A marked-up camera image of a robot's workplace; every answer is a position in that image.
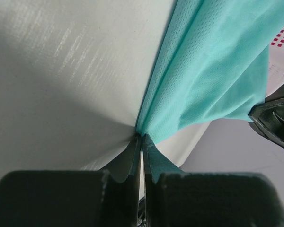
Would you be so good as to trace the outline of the teal t shirt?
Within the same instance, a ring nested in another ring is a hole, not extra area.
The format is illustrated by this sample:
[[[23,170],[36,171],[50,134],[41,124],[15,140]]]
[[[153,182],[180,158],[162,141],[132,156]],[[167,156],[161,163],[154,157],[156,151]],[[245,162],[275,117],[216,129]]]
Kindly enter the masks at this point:
[[[284,0],[179,0],[137,122],[159,143],[189,125],[249,121],[263,103]]]

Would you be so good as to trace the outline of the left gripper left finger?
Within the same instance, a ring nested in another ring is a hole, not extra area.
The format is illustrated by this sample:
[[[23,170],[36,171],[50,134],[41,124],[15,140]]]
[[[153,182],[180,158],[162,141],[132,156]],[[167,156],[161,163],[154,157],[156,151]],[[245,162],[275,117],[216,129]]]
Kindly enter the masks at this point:
[[[97,171],[13,171],[0,180],[0,227],[134,227],[141,137]]]

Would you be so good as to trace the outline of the white plastic basket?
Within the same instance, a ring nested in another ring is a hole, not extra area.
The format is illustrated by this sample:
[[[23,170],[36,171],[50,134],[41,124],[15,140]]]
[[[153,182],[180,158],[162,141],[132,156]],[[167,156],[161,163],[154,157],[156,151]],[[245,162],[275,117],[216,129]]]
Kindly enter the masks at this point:
[[[268,83],[266,95],[273,94],[284,83],[284,28],[269,46]]]

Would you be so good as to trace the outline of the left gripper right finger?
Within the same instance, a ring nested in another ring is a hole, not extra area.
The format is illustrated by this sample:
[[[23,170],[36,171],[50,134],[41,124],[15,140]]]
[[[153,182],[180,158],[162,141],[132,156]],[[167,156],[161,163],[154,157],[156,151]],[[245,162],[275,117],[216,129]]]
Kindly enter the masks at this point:
[[[142,139],[149,227],[284,227],[284,208],[259,173],[188,173]]]

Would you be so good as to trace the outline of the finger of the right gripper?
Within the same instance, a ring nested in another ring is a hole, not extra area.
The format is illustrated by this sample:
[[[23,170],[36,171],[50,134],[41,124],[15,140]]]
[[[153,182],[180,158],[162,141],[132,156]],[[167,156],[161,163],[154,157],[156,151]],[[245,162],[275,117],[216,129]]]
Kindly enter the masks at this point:
[[[284,83],[265,102],[255,105],[248,116],[250,127],[263,138],[284,149]]]

